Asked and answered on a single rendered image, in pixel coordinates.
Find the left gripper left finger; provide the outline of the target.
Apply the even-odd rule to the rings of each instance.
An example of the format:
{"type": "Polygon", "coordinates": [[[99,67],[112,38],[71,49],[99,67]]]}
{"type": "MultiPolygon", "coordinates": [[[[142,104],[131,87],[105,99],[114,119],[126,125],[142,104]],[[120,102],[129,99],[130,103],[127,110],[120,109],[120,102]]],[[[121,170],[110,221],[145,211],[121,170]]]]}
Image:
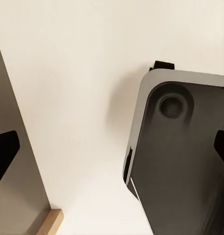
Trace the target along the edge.
{"type": "Polygon", "coordinates": [[[0,180],[20,150],[16,130],[0,134],[0,180]]]}

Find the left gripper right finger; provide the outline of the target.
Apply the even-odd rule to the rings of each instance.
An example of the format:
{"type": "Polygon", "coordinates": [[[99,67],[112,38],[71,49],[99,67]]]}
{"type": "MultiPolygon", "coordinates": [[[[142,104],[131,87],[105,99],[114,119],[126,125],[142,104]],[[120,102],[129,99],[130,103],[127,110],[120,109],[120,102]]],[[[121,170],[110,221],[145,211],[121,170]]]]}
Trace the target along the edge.
{"type": "Polygon", "coordinates": [[[224,162],[224,131],[221,129],[217,132],[214,148],[224,162]]]}

